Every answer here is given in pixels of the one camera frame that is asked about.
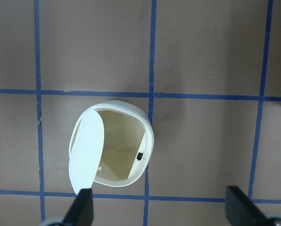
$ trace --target floor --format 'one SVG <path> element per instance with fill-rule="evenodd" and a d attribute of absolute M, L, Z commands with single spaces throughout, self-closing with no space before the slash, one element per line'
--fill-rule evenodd
<path fill-rule="evenodd" d="M 155 146 L 93 185 L 93 225 L 228 226 L 227 185 L 281 214 L 281 0 L 0 0 L 0 226 L 66 213 L 74 124 L 106 100 Z"/>

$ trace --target gray floor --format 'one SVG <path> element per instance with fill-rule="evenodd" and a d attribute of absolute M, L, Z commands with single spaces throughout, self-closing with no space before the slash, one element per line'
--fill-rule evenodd
<path fill-rule="evenodd" d="M 149 196 L 145 175 L 123 188 L 94 184 L 102 198 L 94 199 L 93 225 L 227 226 L 226 185 L 281 214 L 281 0 L 261 93 L 267 6 L 157 0 Z M 68 144 L 87 107 L 118 99 L 148 112 L 153 95 L 151 1 L 40 0 L 39 12 L 41 95 L 34 2 L 0 0 L 0 226 L 66 213 L 74 199 Z"/>

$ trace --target white plastic container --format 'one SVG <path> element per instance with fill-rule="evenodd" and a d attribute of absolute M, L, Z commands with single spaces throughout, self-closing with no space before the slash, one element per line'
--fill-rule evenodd
<path fill-rule="evenodd" d="M 75 124 L 69 143 L 69 178 L 76 194 L 92 183 L 123 187 L 145 171 L 154 144 L 147 115 L 122 101 L 91 106 Z"/>

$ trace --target metal bolt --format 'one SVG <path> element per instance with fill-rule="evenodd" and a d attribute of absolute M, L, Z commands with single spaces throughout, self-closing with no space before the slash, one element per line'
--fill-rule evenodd
<path fill-rule="evenodd" d="M 275 219 L 273 223 L 274 223 L 275 226 L 281 226 L 281 220 L 280 219 Z"/>

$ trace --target white bin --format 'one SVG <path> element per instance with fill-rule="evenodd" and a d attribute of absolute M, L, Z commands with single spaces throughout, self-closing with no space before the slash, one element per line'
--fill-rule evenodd
<path fill-rule="evenodd" d="M 147 115 L 122 101 L 91 106 L 75 124 L 69 143 L 69 178 L 76 194 L 92 183 L 123 187 L 145 171 L 154 144 Z"/>

